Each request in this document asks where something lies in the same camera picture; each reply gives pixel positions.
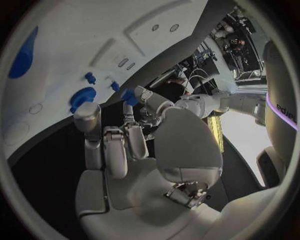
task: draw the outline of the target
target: machinery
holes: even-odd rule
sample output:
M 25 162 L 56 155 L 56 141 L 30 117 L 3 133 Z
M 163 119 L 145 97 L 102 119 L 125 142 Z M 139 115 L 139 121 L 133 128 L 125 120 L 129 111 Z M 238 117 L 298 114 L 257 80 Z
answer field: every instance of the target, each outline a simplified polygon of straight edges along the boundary
M 45 0 L 28 11 L 0 59 L 0 185 L 33 238 L 69 236 L 34 210 L 9 165 L 70 122 L 83 133 L 74 133 L 82 140 L 74 146 L 82 149 L 61 157 L 61 164 L 67 162 L 63 179 L 70 178 L 75 160 L 84 163 L 73 200 L 76 223 L 89 239 L 258 239 L 278 224 L 299 190 L 299 70 L 292 57 L 298 48 L 272 24 L 272 15 L 255 10 L 256 3 L 238 4 Z M 255 59 L 249 69 L 246 55 L 222 49 L 216 40 L 216 31 L 232 31 L 224 19 L 237 32 L 240 26 L 243 34 L 254 32 L 241 9 L 270 38 L 263 59 L 255 48 L 247 55 Z M 228 54 L 240 61 L 235 69 Z M 241 81 L 253 80 L 247 71 L 259 71 L 260 83 L 264 72 L 265 90 L 239 91 Z M 164 94 L 156 92 L 160 86 L 168 86 Z M 168 97 L 175 92 L 169 86 L 180 93 Z M 265 126 L 272 146 L 257 158 L 266 187 L 216 209 L 207 200 L 220 189 L 214 187 L 225 172 L 226 150 L 222 131 L 214 136 L 209 118 L 229 110 Z M 68 146 L 59 141 L 62 149 Z M 83 150 L 83 157 L 71 155 Z M 72 221 L 69 231 L 74 226 Z

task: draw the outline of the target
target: blue object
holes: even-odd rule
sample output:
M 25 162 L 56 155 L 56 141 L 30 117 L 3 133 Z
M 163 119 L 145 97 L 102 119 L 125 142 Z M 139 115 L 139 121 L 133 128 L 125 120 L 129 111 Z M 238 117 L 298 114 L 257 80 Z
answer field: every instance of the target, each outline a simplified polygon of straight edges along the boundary
M 124 100 L 130 106 L 135 106 L 138 104 L 135 92 L 129 88 L 125 89 L 125 91 L 122 93 L 121 99 Z
M 93 102 L 96 96 L 96 90 L 92 87 L 86 87 L 76 92 L 70 99 L 71 109 L 73 114 L 85 102 Z
M 116 81 L 114 81 L 110 86 L 111 86 L 112 90 L 114 90 L 115 92 L 120 91 L 120 86 Z
M 37 34 L 38 27 L 33 30 L 27 40 L 23 43 L 14 59 L 8 75 L 11 79 L 23 76 L 30 69 L 34 60 L 34 44 Z
M 88 72 L 86 75 L 84 75 L 85 79 L 88 81 L 89 84 L 94 84 L 96 82 L 96 78 L 93 76 L 91 72 Z

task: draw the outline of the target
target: purple light strip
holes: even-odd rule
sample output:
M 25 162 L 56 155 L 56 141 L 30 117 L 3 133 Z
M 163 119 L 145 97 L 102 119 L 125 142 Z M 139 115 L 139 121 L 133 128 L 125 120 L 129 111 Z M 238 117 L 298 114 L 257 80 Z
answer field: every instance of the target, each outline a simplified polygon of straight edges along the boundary
M 267 104 L 269 105 L 270 109 L 278 116 L 280 117 L 283 121 L 285 121 L 288 125 L 290 125 L 293 129 L 298 131 L 298 127 L 296 123 L 294 123 L 291 119 L 289 119 L 286 115 L 284 115 L 281 111 L 279 111 L 272 103 L 269 97 L 268 92 L 266 93 L 265 100 Z

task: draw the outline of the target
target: blue cap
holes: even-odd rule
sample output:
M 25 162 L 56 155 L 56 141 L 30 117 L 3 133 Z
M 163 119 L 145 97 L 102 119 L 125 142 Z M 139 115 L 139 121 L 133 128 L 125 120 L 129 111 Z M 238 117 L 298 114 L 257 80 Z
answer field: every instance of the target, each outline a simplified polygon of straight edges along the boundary
M 135 106 L 138 104 L 135 92 L 129 88 L 125 89 L 125 91 L 122 93 L 121 99 L 124 100 L 130 106 Z
M 119 92 L 119 91 L 120 91 L 120 86 L 119 86 L 119 84 L 118 84 L 116 81 L 114 81 L 110 86 L 111 86 L 111 88 L 112 88 L 115 92 Z
M 91 72 L 88 72 L 86 75 L 84 75 L 85 79 L 88 81 L 89 84 L 94 84 L 96 82 L 96 78 L 93 76 Z
M 71 109 L 73 114 L 85 102 L 93 102 L 96 96 L 96 90 L 92 87 L 86 87 L 76 92 L 70 99 Z
M 11 66 L 9 77 L 16 79 L 23 76 L 31 67 L 34 60 L 34 43 L 38 34 L 38 27 L 36 27 L 19 50 L 14 62 Z

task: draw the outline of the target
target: circular hole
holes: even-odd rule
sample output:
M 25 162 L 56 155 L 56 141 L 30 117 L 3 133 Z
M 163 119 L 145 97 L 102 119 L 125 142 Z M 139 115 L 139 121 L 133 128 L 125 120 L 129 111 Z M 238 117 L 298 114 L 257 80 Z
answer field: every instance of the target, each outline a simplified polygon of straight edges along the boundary
M 178 28 L 179 28 L 179 24 L 175 24 L 175 25 L 171 26 L 170 32 L 171 32 L 171 33 L 172 33 L 172 32 L 175 32 Z
M 158 24 L 155 24 L 153 27 L 152 27 L 152 31 L 154 32 L 154 31 L 156 31 L 157 29 L 159 29 L 159 25 Z

